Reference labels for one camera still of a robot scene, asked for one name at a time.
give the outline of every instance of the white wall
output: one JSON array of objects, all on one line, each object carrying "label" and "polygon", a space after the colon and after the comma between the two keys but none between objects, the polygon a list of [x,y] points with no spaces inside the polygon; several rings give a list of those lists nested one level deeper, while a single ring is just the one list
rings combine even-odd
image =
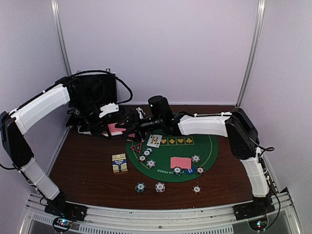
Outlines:
[{"label": "white wall", "polygon": [[[235,104],[258,1],[62,0],[72,72],[110,67],[132,103]],[[122,89],[120,99],[128,93]]]},{"label": "white wall", "polygon": [[242,107],[259,130],[279,182],[289,188],[304,233],[312,229],[312,1],[267,1]]},{"label": "white wall", "polygon": [[[23,104],[65,75],[49,0],[3,0],[0,3],[0,112]],[[56,110],[25,137],[39,165],[47,171],[65,132],[66,114]],[[0,163],[11,161],[2,146]],[[16,171],[0,168],[0,227],[17,233],[30,186]]]}]

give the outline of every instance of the green felt mat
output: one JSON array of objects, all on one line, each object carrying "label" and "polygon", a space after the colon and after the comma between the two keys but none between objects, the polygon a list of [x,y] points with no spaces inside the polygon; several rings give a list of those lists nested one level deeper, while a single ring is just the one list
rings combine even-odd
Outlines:
[{"label": "green felt mat", "polygon": [[208,171],[214,164],[218,155],[218,142],[215,136],[209,135],[191,135],[191,136],[168,136],[163,135],[162,143],[159,148],[150,147],[153,152],[148,156],[147,160],[153,159],[156,161],[156,166],[148,168],[146,162],[139,162],[138,158],[143,155],[143,151],[148,148],[146,143],[150,135],[146,136],[146,140],[142,143],[141,154],[130,149],[131,146],[139,144],[138,142],[127,142],[127,154],[132,164],[143,174],[150,178],[163,182],[183,182],[198,178],[200,175],[196,172],[188,175],[184,172],[180,176],[173,174],[170,168],[171,157],[189,157],[193,155],[200,156],[200,162],[192,163],[194,168],[202,166],[205,171]]}]

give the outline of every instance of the brown tabletop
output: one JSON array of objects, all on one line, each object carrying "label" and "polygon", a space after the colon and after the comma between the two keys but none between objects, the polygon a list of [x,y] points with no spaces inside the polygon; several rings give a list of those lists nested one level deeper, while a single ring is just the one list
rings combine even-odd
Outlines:
[{"label": "brown tabletop", "polygon": [[[209,114],[230,111],[233,106],[171,108],[173,111]],[[158,181],[139,172],[129,160],[128,172],[113,173],[112,155],[126,153],[126,139],[116,136],[106,140],[71,130],[50,178],[65,192],[68,201],[112,208],[183,209],[251,200],[251,185],[242,163],[231,154],[227,138],[218,136],[217,139],[218,157],[208,172],[191,181],[167,183],[166,191],[159,194],[154,190]],[[138,182],[144,182],[147,187],[140,194],[135,191]],[[197,184],[202,188],[200,194],[192,192],[192,187]]]}]

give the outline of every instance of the yellow and blue box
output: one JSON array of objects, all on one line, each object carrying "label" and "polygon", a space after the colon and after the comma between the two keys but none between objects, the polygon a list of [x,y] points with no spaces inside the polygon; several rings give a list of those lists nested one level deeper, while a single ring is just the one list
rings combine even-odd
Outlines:
[{"label": "yellow and blue box", "polygon": [[128,171],[126,154],[113,155],[112,160],[114,173]]}]

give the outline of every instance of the pink playing card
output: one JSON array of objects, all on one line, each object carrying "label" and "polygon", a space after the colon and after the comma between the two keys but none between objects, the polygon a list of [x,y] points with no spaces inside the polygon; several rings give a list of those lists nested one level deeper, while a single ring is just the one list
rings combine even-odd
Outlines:
[{"label": "pink playing card", "polygon": [[189,157],[172,157],[170,168],[180,167],[181,169],[191,169],[192,159]]}]

